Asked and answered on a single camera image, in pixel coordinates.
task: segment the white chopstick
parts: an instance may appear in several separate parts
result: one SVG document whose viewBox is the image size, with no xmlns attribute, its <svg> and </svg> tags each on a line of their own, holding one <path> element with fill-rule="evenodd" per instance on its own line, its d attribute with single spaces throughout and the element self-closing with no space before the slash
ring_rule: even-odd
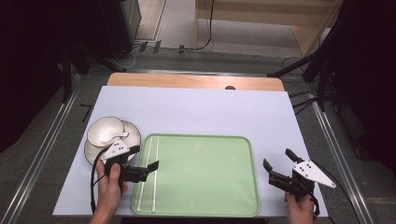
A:
<svg viewBox="0 0 396 224">
<path fill-rule="evenodd" d="M 149 153 L 151 151 L 151 144 L 152 144 L 152 136 L 149 140 L 149 147 L 148 147 L 148 158 L 146 160 L 146 166 L 149 165 Z M 143 189 L 145 188 L 145 183 L 142 183 L 142 188 L 140 189 L 140 195 L 139 195 L 139 202 L 137 203 L 137 211 L 140 211 L 140 205 L 142 204 L 142 197 L 143 197 Z"/>
<path fill-rule="evenodd" d="M 158 147 L 160 146 L 160 136 L 157 136 L 157 153 L 155 155 L 155 161 L 158 160 Z M 152 192 L 152 212 L 155 212 L 155 196 L 157 194 L 157 170 L 154 171 L 154 190 Z"/>
</svg>

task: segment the tray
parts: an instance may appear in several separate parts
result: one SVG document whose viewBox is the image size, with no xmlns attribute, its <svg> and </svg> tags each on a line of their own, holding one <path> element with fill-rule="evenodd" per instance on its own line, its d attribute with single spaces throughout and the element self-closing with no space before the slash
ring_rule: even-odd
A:
<svg viewBox="0 0 396 224">
<path fill-rule="evenodd" d="M 259 212 L 245 137 L 155 133 L 145 139 L 139 165 L 156 158 L 157 174 L 134 187 L 132 208 L 138 215 L 254 217 Z"/>
</svg>

